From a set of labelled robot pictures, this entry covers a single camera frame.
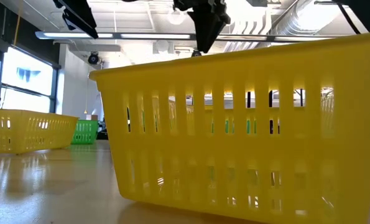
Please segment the green basket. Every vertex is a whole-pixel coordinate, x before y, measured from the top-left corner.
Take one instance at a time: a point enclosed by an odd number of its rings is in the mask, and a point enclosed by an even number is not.
[[[93,144],[98,128],[98,121],[78,120],[72,144]]]

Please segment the basket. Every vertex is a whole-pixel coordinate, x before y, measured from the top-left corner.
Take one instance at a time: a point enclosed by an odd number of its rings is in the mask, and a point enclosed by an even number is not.
[[[367,222],[370,34],[90,78],[103,97],[123,197],[263,223]],[[305,104],[295,107],[301,88]],[[278,108],[269,107],[271,90],[279,91]],[[255,108],[246,107],[249,91]]]
[[[0,110],[0,153],[67,147],[77,119],[52,113]]]
[[[93,144],[98,134],[98,121],[78,120],[72,144]]]

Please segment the fluorescent light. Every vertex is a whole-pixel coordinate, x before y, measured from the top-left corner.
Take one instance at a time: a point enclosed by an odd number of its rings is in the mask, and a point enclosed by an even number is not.
[[[254,40],[254,41],[263,41],[266,40],[264,36],[252,36],[252,35],[219,35],[218,40]]]
[[[326,39],[331,39],[332,37],[314,37],[314,36],[309,36],[309,37],[276,37],[275,40],[277,41],[315,41],[315,40],[326,40]]]
[[[188,34],[121,34],[123,39],[190,39]]]
[[[98,34],[99,38],[113,38],[113,34]]]
[[[44,33],[46,37],[52,38],[91,38],[86,33],[76,33],[76,32],[62,32],[62,33]],[[99,38],[113,38],[113,34],[98,34]]]
[[[71,38],[71,37],[75,37],[75,38],[82,38],[82,37],[89,37],[88,34],[84,34],[84,33],[44,33],[44,36],[46,37],[58,37],[58,38]]]

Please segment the ceiling duct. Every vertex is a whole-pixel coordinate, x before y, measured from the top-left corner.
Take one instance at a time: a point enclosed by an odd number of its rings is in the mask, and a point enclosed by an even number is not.
[[[315,4],[316,0],[299,0],[272,26],[268,35],[314,35],[332,22],[340,13],[338,6]],[[270,47],[270,42],[259,43],[256,47]]]

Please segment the ceiling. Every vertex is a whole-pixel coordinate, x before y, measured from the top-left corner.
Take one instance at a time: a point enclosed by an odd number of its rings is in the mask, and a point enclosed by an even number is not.
[[[19,11],[22,0],[0,0],[6,7],[14,12]],[[235,1],[226,0],[228,13],[231,4]],[[270,0],[272,20],[274,21],[284,10],[291,5],[293,0]],[[88,0],[98,25],[98,32],[158,32],[158,33],[195,33],[193,21],[186,13],[173,12],[172,0],[143,0],[138,2],[122,2],[118,0]],[[23,0],[22,18],[29,21],[42,31],[68,31],[62,19],[62,9],[57,9],[52,0]],[[364,31],[363,26],[352,12],[348,10],[357,27]],[[238,16],[238,12],[229,14]],[[234,26],[226,26],[222,33],[228,34]],[[324,27],[319,35],[347,35],[353,34],[346,20],[341,14],[333,22]],[[153,42],[144,40],[76,40],[70,48],[73,53],[86,60],[90,54],[81,51],[78,45],[94,45],[95,50],[100,45],[119,45],[120,52],[100,52],[99,55],[109,67],[132,65],[138,63],[155,62],[159,60],[172,60],[180,57],[189,57],[191,49],[196,47],[195,41],[173,41],[174,46],[188,47],[180,54],[161,55],[153,54]],[[226,42],[216,42],[211,54],[221,53]]]

